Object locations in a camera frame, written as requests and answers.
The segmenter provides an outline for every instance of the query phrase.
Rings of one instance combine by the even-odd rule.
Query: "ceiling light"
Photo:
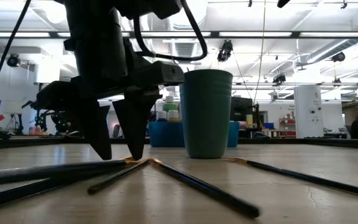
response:
[[[209,37],[210,32],[201,32],[204,37]],[[143,37],[194,37],[193,31],[174,31],[174,32],[142,32]]]
[[[63,4],[53,1],[48,2],[47,5],[44,5],[44,11],[47,13],[47,19],[53,24],[61,23],[67,19],[66,9]]]
[[[59,37],[70,38],[70,32],[58,32],[57,35]],[[129,33],[128,32],[122,32],[122,36],[123,37],[129,37]]]
[[[11,32],[0,32],[0,37],[10,37]],[[15,37],[49,37],[47,32],[18,32]]]
[[[164,44],[198,44],[199,40],[195,39],[169,39],[169,40],[162,40]]]
[[[67,37],[67,38],[69,38],[70,37],[70,32],[59,32],[59,33],[57,33],[57,35],[59,37]]]
[[[301,32],[300,37],[358,37],[358,32]]]
[[[220,32],[221,37],[289,37],[291,32]]]

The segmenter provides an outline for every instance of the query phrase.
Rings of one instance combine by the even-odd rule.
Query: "bottle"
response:
[[[167,121],[167,112],[166,111],[158,111],[157,112],[157,122],[165,122]]]
[[[179,119],[179,111],[177,110],[170,110],[168,112],[168,121],[169,122],[180,122]]]
[[[178,106],[173,103],[173,96],[167,96],[165,99],[166,103],[162,106],[162,110],[169,112],[170,110],[178,110]]]
[[[247,127],[252,128],[254,125],[254,116],[252,114],[246,115]]]

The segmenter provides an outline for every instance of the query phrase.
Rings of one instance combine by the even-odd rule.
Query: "security camera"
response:
[[[19,59],[19,55],[18,54],[11,54],[11,56],[9,56],[9,58],[6,61],[7,65],[9,67],[12,68],[17,68],[20,66],[21,61]]]

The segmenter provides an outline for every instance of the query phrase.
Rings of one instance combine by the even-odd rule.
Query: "cable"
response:
[[[234,51],[233,51],[233,56],[234,56],[234,60],[236,60],[237,68],[239,69],[239,72],[240,72],[240,76],[241,76],[241,78],[242,78],[242,81],[244,82],[244,85],[246,86],[246,89],[247,89],[249,98],[252,100],[252,96],[251,96],[251,94],[249,93],[246,80],[244,79],[244,76],[242,76],[242,72],[241,72],[241,69],[240,69],[240,66],[239,66],[239,62],[237,61],[237,55],[234,53]]]
[[[142,49],[141,52],[136,52],[137,55],[144,56],[144,57],[158,57],[158,58],[164,58],[169,60],[178,60],[178,61],[185,61],[185,62],[192,62],[204,59],[208,55],[208,47],[206,45],[206,42],[204,40],[203,34],[201,33],[200,28],[198,27],[198,24],[193,16],[193,14],[190,11],[189,6],[187,5],[186,0],[180,0],[183,10],[185,10],[186,16],[190,22],[191,27],[193,28],[198,41],[200,42],[201,49],[203,50],[203,53],[200,56],[195,57],[178,57],[173,55],[163,55],[163,54],[156,54],[151,52],[147,46],[144,44],[144,40],[142,37],[142,34],[140,32],[140,16],[134,17],[134,30],[135,30],[135,38],[137,43],[139,44],[140,49]]]
[[[256,89],[255,89],[254,105],[255,105],[255,101],[256,101],[256,94],[258,93],[258,87],[259,87],[260,76],[261,76],[260,73],[262,71],[262,58],[263,58],[263,54],[264,54],[264,43],[265,43],[265,25],[266,25],[266,0],[265,0],[265,4],[264,4],[264,28],[262,31],[262,48],[260,50],[259,78],[258,78],[258,82],[256,84]]]
[[[9,49],[11,48],[13,39],[15,38],[15,35],[16,35],[17,31],[19,30],[20,24],[22,23],[23,18],[24,18],[25,14],[26,14],[29,6],[30,6],[30,2],[31,2],[31,0],[26,0],[26,2],[24,4],[24,7],[23,7],[23,10],[22,10],[17,22],[16,22],[15,28],[13,28],[12,34],[9,37],[9,40],[7,41],[4,53],[2,54],[1,60],[0,60],[0,72],[2,70],[2,66],[4,65],[6,55],[7,55],[8,51],[9,51]]]

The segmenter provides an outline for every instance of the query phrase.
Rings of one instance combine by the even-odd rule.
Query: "white pillar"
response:
[[[308,67],[295,73],[296,82],[318,83],[321,81],[318,67]],[[321,110],[320,86],[295,87],[296,137],[323,137],[323,111]]]

